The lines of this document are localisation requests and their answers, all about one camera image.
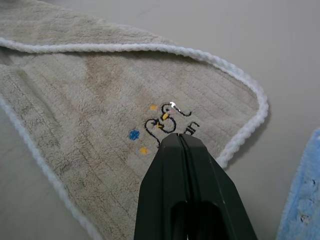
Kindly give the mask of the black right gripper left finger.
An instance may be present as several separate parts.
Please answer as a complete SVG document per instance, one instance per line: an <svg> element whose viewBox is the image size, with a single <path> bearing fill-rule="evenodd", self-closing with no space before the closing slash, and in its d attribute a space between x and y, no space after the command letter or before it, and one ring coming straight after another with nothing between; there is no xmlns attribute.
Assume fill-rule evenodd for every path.
<svg viewBox="0 0 320 240"><path fill-rule="evenodd" d="M187 238L187 175L178 134L165 137L139 189L134 239Z"/></svg>

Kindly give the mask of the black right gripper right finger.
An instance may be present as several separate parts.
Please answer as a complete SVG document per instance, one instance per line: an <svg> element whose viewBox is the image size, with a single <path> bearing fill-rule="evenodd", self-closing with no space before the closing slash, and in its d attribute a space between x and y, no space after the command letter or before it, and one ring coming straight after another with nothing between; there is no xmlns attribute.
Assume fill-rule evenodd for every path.
<svg viewBox="0 0 320 240"><path fill-rule="evenodd" d="M179 137L190 187L188 239L257 239L235 184L204 143L187 134Z"/></svg>

